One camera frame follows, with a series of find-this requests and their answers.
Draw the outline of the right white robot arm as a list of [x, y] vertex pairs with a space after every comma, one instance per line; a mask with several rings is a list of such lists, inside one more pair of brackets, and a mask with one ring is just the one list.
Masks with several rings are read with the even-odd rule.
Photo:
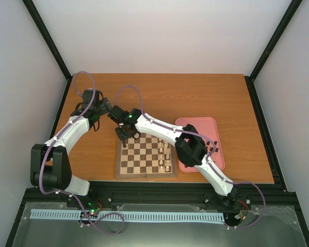
[[211, 158], [205, 144], [205, 136], [190, 124], [185, 127], [160, 121], [139, 109], [131, 112], [114, 106], [108, 117], [117, 124], [115, 132], [123, 146], [130, 138], [137, 139], [142, 133], [158, 137], [175, 147], [178, 160], [187, 167], [195, 167], [222, 196], [221, 205], [232, 208], [237, 202], [239, 188], [226, 177]]

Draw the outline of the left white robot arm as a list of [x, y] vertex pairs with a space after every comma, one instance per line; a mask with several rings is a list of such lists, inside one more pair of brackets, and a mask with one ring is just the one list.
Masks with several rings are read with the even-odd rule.
[[97, 194], [91, 191], [90, 182], [72, 174], [68, 155], [78, 140], [91, 128], [99, 129], [100, 116], [112, 109], [108, 99], [99, 90], [87, 89], [82, 102], [76, 105], [64, 127], [44, 144], [31, 149], [30, 182], [33, 186], [65, 191], [79, 195], [85, 207], [93, 206]]

